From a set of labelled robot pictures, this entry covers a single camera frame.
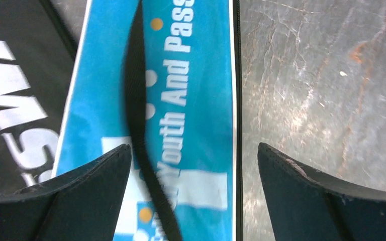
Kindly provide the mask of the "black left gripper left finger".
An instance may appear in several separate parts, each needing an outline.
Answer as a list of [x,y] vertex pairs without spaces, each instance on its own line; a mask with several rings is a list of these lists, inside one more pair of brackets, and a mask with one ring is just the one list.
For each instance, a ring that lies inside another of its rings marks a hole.
[[131,147],[40,184],[0,195],[0,240],[112,240],[131,167]]

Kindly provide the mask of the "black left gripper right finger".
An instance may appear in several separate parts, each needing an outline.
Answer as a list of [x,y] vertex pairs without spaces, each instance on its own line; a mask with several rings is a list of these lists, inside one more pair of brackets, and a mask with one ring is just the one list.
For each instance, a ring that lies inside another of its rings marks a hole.
[[303,164],[266,143],[258,167],[276,240],[386,240],[386,192]]

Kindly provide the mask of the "blue Sport racket cover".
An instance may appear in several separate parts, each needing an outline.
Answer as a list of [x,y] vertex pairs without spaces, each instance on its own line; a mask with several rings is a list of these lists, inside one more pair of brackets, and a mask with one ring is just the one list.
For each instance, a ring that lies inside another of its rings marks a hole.
[[[87,1],[52,176],[131,143],[124,64],[138,1]],[[142,1],[146,142],[184,240],[241,240],[235,1]]]

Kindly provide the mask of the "black Crossway racket cover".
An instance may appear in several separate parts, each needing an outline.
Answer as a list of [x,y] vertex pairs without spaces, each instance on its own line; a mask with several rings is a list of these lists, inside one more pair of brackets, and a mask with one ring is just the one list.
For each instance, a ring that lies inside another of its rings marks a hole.
[[51,1],[0,1],[0,194],[50,178],[75,54]]

